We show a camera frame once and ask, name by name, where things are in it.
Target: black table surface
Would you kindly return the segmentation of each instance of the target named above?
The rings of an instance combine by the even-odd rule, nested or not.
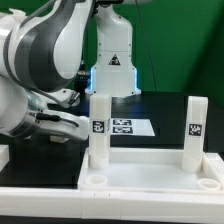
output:
[[[183,149],[188,96],[180,93],[144,92],[137,101],[113,104],[112,118],[150,119],[155,137],[111,136],[112,147]],[[64,110],[77,116],[89,115],[89,101],[81,98],[74,108]],[[209,100],[204,151],[223,156],[224,108]],[[49,136],[35,134],[29,140],[0,135],[9,145],[10,162],[0,172],[0,186],[76,189],[88,140],[50,142]],[[114,223],[106,220],[0,217],[0,223]]]

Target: green background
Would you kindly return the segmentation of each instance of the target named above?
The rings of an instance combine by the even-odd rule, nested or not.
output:
[[[30,14],[45,2],[0,0],[0,8],[4,12],[18,8]],[[224,0],[154,0],[140,9],[158,91],[202,94],[224,106]],[[138,68],[138,85],[154,91],[136,7],[119,5],[115,10],[134,27],[133,64]],[[89,69],[96,61],[95,26],[92,20],[84,47]]]

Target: white pillar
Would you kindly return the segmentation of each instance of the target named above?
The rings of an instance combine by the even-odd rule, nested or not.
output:
[[[93,169],[109,166],[111,96],[94,94],[90,97],[89,161]]]

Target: warning label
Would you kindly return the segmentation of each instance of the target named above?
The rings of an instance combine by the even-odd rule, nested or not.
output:
[[[115,55],[113,56],[113,58],[111,59],[109,65],[118,65],[118,66],[121,65],[121,64],[120,64],[120,61],[119,61],[119,59],[118,59],[118,57],[117,57],[116,54],[115,54]]]

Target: blue light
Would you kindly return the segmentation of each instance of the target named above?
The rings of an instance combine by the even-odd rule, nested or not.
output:
[[[90,71],[90,85],[87,87],[88,91],[93,90],[93,68],[91,68]]]

